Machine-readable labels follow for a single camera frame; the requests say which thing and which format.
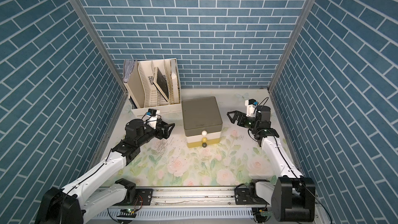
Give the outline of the grey three-drawer cabinet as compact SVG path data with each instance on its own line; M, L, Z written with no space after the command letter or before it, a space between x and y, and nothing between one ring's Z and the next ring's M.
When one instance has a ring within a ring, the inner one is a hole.
M221 141L223 121L214 96L184 100L181 108L189 148L205 148Z

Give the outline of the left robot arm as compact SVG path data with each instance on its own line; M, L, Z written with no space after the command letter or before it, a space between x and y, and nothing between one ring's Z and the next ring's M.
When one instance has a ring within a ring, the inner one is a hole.
M40 203L37 224L85 224L97 214L115 204L136 203L136 184L119 179L107 190L95 191L114 174L130 164L140 153L141 146L154 138L168 139L174 123L162 119L133 119L125 126L126 135L107 157L75 181L61 188L52 187Z

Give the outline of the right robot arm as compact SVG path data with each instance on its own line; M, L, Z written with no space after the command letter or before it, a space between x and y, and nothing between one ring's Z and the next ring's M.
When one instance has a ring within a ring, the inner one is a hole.
M249 184L250 199L255 204L268 203L279 222L313 222L315 193L313 180L296 168L282 147L279 134L271 127L271 109L249 104L247 111L227 113L232 124L244 127L271 160L277 180L255 178Z

